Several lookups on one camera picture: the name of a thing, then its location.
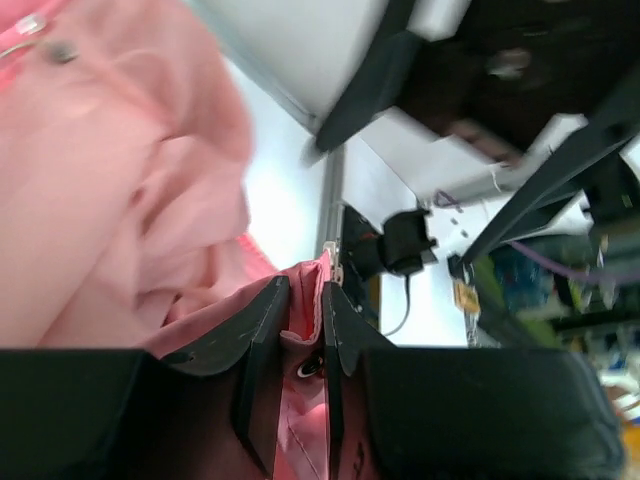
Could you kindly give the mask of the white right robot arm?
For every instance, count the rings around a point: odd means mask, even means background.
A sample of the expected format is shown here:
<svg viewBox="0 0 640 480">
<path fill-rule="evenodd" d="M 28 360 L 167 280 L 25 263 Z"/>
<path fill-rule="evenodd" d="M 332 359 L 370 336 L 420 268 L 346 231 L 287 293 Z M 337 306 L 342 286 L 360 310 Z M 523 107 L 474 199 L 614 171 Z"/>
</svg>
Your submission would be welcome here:
<svg viewBox="0 0 640 480">
<path fill-rule="evenodd" d="M 401 272 L 420 255 L 469 265 L 506 243 L 577 230 L 605 247 L 639 231 L 639 5 L 466 1 L 431 39 L 414 1 L 389 2 L 312 143 L 364 134 L 424 211 L 396 214 L 354 253 Z"/>
</svg>

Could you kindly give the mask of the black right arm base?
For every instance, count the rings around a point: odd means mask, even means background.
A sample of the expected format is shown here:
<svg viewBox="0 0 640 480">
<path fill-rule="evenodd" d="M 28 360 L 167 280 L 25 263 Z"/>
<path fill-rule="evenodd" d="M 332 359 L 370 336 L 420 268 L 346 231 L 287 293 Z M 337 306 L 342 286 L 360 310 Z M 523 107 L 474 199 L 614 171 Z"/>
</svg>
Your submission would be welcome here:
<svg viewBox="0 0 640 480">
<path fill-rule="evenodd" d="M 370 323 L 379 323 L 379 307 L 371 297 L 371 281 L 383 274 L 409 279 L 437 261 L 438 245 L 428 233 L 425 208 L 388 217 L 376 229 L 352 206 L 344 207 L 339 259 L 344 269 L 343 289 L 356 310 Z"/>
</svg>

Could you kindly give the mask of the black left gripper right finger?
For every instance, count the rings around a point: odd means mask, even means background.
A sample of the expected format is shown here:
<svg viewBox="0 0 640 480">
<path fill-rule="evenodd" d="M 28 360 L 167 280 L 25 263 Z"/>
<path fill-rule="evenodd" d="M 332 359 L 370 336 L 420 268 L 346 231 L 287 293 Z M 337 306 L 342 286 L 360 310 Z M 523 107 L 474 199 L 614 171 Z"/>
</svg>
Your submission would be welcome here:
<svg viewBox="0 0 640 480">
<path fill-rule="evenodd" d="M 392 344 L 322 292 L 332 479 L 617 479 L 619 421 L 580 355 Z"/>
</svg>

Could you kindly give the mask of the pink zip-up jacket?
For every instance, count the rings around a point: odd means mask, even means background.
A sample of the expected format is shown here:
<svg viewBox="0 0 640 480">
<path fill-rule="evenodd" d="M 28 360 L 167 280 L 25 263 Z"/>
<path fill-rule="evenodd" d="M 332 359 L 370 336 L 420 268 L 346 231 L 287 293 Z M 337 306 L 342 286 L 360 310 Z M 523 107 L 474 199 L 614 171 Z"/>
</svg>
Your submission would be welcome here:
<svg viewBox="0 0 640 480">
<path fill-rule="evenodd" d="M 248 235 L 252 153 L 213 36 L 180 1 L 1 5 L 1 354 L 184 347 L 284 276 L 274 474 L 325 479 L 322 255 Z"/>
</svg>

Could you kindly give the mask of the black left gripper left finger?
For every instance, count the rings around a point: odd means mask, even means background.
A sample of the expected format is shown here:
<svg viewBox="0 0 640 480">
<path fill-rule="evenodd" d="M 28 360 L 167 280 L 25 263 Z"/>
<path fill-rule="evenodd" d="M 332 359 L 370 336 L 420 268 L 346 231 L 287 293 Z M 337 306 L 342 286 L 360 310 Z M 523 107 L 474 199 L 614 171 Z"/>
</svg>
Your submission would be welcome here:
<svg viewBox="0 0 640 480">
<path fill-rule="evenodd" d="M 1 354 L 5 479 L 269 479 L 290 283 L 259 288 L 198 340 Z"/>
</svg>

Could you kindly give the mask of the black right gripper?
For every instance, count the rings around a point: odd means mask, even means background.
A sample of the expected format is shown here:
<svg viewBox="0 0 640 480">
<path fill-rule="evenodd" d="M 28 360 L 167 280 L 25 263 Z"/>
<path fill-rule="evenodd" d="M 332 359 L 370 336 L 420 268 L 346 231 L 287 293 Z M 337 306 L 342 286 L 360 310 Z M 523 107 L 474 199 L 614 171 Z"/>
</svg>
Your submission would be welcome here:
<svg viewBox="0 0 640 480">
<path fill-rule="evenodd" d="M 639 133 L 639 76 L 616 86 L 638 60 L 636 1 L 388 1 L 304 160 L 334 152 L 398 98 L 400 110 L 436 134 L 479 127 L 520 151 L 554 115 L 596 108 L 464 254 L 449 258 L 449 272 L 460 275 L 492 248 L 532 233 L 539 209 L 564 207 L 595 165 Z"/>
</svg>

